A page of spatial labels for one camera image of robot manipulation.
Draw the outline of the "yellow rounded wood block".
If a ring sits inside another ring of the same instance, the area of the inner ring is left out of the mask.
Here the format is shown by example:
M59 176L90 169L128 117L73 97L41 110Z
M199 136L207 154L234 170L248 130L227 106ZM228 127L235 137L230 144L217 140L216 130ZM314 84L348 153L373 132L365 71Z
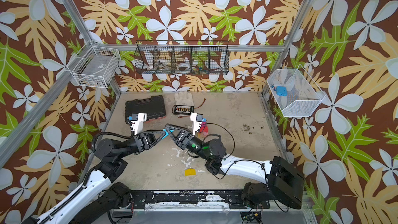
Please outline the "yellow rounded wood block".
M188 168L184 171L185 176L195 176L196 175L196 170L192 168Z

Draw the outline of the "teal wood block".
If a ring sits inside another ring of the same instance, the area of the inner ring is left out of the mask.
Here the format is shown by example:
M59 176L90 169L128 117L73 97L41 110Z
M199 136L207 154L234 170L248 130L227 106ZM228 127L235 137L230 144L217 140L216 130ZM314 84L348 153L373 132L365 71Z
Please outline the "teal wood block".
M164 138L166 138L168 135L169 135L169 133L165 131L165 132L164 132L164 136L163 136L162 138L164 139Z

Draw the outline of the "red wood block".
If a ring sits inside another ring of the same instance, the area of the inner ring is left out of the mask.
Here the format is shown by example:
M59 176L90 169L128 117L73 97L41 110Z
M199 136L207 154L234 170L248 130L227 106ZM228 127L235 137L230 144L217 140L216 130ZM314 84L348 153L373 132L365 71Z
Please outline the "red wood block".
M200 132L201 132L201 133L203 133L203 132L204 132L204 133L208 133L208 127L207 127L207 126L201 127L201 128L200 128Z

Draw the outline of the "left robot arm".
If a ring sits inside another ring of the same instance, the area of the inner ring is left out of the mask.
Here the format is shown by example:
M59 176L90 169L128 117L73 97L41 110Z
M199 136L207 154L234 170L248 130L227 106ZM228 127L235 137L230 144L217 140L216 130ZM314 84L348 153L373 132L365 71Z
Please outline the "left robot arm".
M83 182L51 210L35 218L28 217L24 224L71 224L74 217L102 190L110 186L123 173L127 163L123 157L149 150L168 133L148 131L129 137L125 141L103 139L94 154L101 162L88 172Z

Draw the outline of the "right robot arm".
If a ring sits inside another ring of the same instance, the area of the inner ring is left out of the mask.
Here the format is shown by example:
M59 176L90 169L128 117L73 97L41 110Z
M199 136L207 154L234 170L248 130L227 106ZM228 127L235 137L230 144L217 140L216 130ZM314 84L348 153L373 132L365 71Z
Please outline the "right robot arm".
M247 183L241 198L247 206L278 201L287 208L301 209L304 193L304 175L282 157L258 161L227 154L221 136L214 134L204 142L190 130L172 124L165 126L173 142L182 150L205 160L208 172L222 180L227 175L236 175L254 180Z

